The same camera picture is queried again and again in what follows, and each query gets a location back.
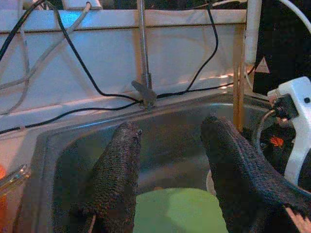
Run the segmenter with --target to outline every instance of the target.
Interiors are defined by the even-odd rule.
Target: metal rod
[[[148,49],[147,36],[145,24],[145,2],[144,0],[137,0],[138,14],[139,14],[139,32],[140,32],[140,59],[142,69],[142,84],[146,85],[148,89],[152,89],[151,74],[149,73],[148,64]]]

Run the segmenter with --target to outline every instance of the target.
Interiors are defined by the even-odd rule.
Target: white pipe
[[[245,31],[245,63],[256,61],[262,0],[248,0]]]
[[[290,1],[288,0],[279,0],[281,3],[283,3],[284,5],[286,5],[288,8],[290,8],[292,11],[295,12],[295,14],[302,20],[302,22],[305,24],[305,26],[307,27],[307,29],[309,30],[309,32],[311,33],[311,23],[308,20],[308,18],[302,13],[301,10],[299,10],[298,7],[296,7],[294,4],[292,4]]]

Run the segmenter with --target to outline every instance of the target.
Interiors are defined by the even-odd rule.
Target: white plastic device
[[[285,168],[285,178],[298,185],[299,174],[311,149],[311,82],[302,77],[281,84],[278,89],[268,92],[271,102],[290,94],[299,116],[291,119],[296,130],[294,148]]]

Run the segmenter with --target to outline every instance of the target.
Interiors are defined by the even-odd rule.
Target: stainless steel sink
[[[268,106],[246,97],[245,126],[253,129]],[[124,121],[133,121],[143,130],[139,193],[157,186],[206,189],[209,166],[200,141],[200,125],[210,114],[232,120],[232,95],[183,101],[42,134],[32,161],[33,175],[24,191],[17,232],[74,232],[70,207],[114,129]]]

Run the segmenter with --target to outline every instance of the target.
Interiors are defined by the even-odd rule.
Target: white wall
[[[245,11],[215,10],[212,13],[219,34],[219,49],[214,59],[201,73],[202,80],[194,85],[194,88],[198,85],[210,86],[211,80],[206,78],[232,73],[233,62],[235,58],[238,59],[241,52]],[[63,11],[62,19],[65,26],[71,25],[78,15],[79,12]],[[147,11],[146,17],[149,26],[147,29],[149,64],[155,91],[161,94],[184,89],[215,47],[213,29],[206,11]],[[14,26],[16,20],[16,11],[0,11],[0,45],[5,41],[6,32]],[[106,93],[131,92],[134,90],[131,81],[140,77],[137,22],[136,11],[92,11],[80,29],[71,35],[98,86]],[[29,32],[26,33],[26,37],[31,66],[61,33],[52,11],[34,12],[25,24],[25,31]],[[21,39],[16,36],[0,62],[0,83],[21,78],[25,70],[23,64]],[[0,111],[14,105],[22,87],[23,84],[20,84],[0,91]],[[64,41],[32,77],[27,98],[16,109],[16,113],[12,114],[11,118],[2,116],[0,129],[14,126],[16,121],[14,116],[23,116],[27,113],[25,110],[66,106],[59,109],[61,113],[81,106],[75,104],[77,100],[90,106],[93,98],[97,98],[97,101],[105,100],[105,104],[109,106],[116,105],[115,101],[108,102],[106,98],[101,98],[97,94],[67,42]],[[45,120],[45,117],[30,118],[25,124]]]

